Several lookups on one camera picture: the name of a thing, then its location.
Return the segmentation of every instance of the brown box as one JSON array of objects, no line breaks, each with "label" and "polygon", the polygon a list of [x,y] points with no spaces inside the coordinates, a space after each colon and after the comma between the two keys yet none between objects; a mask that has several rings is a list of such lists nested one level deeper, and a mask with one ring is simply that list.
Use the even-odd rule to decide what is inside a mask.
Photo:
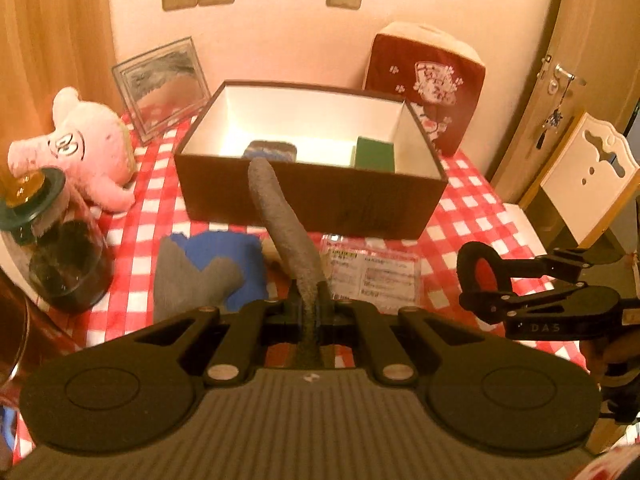
[{"label": "brown box", "polygon": [[[358,136],[394,143],[396,172],[351,167]],[[261,225],[249,194],[252,140],[290,142],[296,162],[272,162],[287,201],[311,232],[420,236],[447,177],[412,107],[375,92],[225,81],[175,150],[192,220]]]}]

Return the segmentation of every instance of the glass photo frame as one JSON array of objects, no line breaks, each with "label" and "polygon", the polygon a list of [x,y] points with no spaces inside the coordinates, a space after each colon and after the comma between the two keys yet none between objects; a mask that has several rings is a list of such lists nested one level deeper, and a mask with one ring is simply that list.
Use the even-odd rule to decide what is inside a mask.
[{"label": "glass photo frame", "polygon": [[142,144],[195,115],[211,98],[191,37],[132,57],[112,70]]}]

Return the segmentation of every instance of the pink stuffed elephant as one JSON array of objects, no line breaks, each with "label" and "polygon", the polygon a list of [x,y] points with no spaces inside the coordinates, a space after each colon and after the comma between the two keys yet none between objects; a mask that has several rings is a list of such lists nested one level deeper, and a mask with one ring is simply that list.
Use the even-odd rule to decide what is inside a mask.
[{"label": "pink stuffed elephant", "polygon": [[9,169],[14,176],[44,166],[63,170],[85,199],[101,208],[129,209],[133,190],[123,189],[135,170],[129,130],[111,109],[84,102],[75,88],[63,88],[53,101],[53,133],[12,142]]}]

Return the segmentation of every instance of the plastic package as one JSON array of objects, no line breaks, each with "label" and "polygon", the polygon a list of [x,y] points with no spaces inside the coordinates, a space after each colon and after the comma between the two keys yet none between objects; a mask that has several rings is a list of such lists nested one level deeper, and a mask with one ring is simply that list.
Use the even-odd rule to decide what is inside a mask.
[{"label": "plastic package", "polygon": [[322,237],[322,262],[334,300],[373,303],[384,314],[420,305],[420,258]]}]

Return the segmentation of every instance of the door handle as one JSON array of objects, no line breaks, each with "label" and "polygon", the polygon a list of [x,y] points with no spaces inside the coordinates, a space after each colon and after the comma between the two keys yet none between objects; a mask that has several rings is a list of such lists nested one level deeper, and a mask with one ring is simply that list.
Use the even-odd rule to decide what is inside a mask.
[{"label": "door handle", "polygon": [[571,72],[567,72],[567,70],[562,68],[559,63],[556,65],[556,68],[554,69],[554,75],[556,76],[556,79],[560,79],[561,77],[567,78],[569,80],[569,83],[572,83],[575,81],[575,83],[580,86],[585,86],[587,84],[587,82],[583,78],[578,77],[577,75],[574,75]]}]

